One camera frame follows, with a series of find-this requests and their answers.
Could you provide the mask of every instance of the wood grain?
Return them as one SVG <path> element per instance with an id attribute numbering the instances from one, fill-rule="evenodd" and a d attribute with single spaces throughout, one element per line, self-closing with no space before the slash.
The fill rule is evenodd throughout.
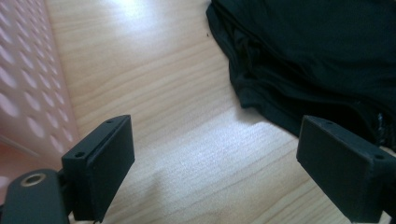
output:
<path id="1" fill-rule="evenodd" d="M 80 135 L 132 115 L 136 162 L 105 223 L 349 223 L 297 139 L 240 108 L 208 4 L 47 1 Z"/>

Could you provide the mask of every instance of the black plastic part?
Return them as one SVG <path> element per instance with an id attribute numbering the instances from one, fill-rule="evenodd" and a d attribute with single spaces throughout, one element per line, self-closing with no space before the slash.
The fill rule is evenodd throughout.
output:
<path id="1" fill-rule="evenodd" d="M 2 224 L 69 223 L 58 174 L 37 170 L 15 179 L 7 191 Z"/>
<path id="2" fill-rule="evenodd" d="M 102 222 L 134 163 L 131 117 L 103 122 L 62 157 L 64 179 L 77 194 L 75 220 Z"/>
<path id="3" fill-rule="evenodd" d="M 384 188 L 395 181 L 394 157 L 333 122 L 305 116 L 297 160 L 350 221 L 379 221 Z"/>

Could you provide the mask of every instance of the metal ring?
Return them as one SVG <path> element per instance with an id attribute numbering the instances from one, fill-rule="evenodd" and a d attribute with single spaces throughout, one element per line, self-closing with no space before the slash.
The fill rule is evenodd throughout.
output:
<path id="1" fill-rule="evenodd" d="M 21 185 L 23 187 L 32 187 L 36 184 L 39 184 L 41 181 L 43 181 L 47 176 L 43 173 L 39 173 L 39 174 L 33 174 L 33 175 L 29 175 L 26 178 L 24 178 L 21 182 Z"/>

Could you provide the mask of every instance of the rectangular black block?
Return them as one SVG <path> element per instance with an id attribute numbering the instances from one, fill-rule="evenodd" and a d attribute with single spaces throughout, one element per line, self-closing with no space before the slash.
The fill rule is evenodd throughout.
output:
<path id="1" fill-rule="evenodd" d="M 352 222 L 378 222 L 396 159 L 326 119 L 304 117 L 297 160 Z"/>
<path id="2" fill-rule="evenodd" d="M 77 194 L 76 220 L 103 221 L 120 184 L 134 163 L 131 117 L 103 122 L 62 157 L 64 177 Z"/>

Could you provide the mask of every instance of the black cloth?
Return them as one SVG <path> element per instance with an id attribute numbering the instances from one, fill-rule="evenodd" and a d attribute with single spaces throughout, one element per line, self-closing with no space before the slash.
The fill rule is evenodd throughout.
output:
<path id="1" fill-rule="evenodd" d="M 396 148 L 395 1 L 212 0 L 206 16 L 242 107 L 295 135 L 312 115 Z"/>

